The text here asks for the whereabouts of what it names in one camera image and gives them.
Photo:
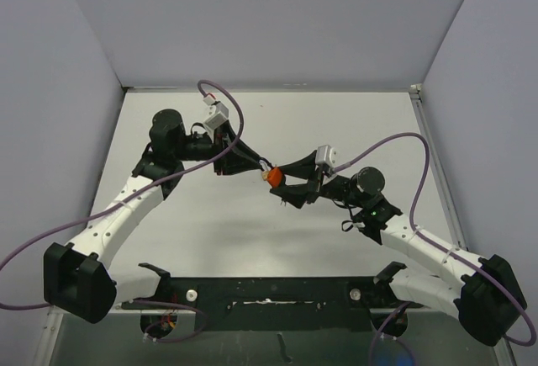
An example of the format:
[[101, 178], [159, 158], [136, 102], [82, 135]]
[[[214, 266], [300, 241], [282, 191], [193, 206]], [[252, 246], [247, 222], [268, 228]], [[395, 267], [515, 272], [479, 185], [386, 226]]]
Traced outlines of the orange black padlock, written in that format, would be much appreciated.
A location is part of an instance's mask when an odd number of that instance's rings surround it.
[[285, 176], [279, 167], [273, 166], [269, 161], [261, 160], [261, 177], [272, 188], [277, 188], [285, 182]]

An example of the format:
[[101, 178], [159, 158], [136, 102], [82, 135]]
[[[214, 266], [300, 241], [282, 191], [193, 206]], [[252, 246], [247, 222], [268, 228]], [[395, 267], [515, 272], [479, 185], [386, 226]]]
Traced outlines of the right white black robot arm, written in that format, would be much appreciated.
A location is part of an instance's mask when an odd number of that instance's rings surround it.
[[432, 273], [413, 276], [399, 265], [396, 273], [380, 277], [374, 294], [382, 305], [411, 301], [443, 311], [489, 347], [506, 336], [526, 308], [514, 271], [504, 258], [465, 251], [418, 227], [410, 215], [384, 197], [385, 178], [375, 167], [364, 167], [347, 178], [312, 152], [302, 160], [266, 171], [263, 178], [271, 194], [297, 209], [319, 198], [336, 202], [350, 213], [343, 231], [357, 228]]

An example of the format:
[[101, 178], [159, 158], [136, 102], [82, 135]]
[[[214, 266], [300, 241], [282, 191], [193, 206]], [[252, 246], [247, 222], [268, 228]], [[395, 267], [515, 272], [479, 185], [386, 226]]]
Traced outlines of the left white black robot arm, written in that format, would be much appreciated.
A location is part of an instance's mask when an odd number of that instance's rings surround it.
[[154, 115], [150, 141], [121, 192], [104, 216], [90, 220], [85, 230], [66, 244], [51, 244], [44, 254], [44, 298], [90, 323], [101, 321], [119, 303], [143, 299], [160, 308], [171, 298], [163, 281], [168, 272], [148, 263], [135, 271], [112, 272], [120, 247], [140, 222], [164, 202], [182, 178], [185, 162], [210, 162], [218, 175], [262, 170], [267, 161], [236, 139], [225, 113], [204, 133], [185, 131], [175, 109]]

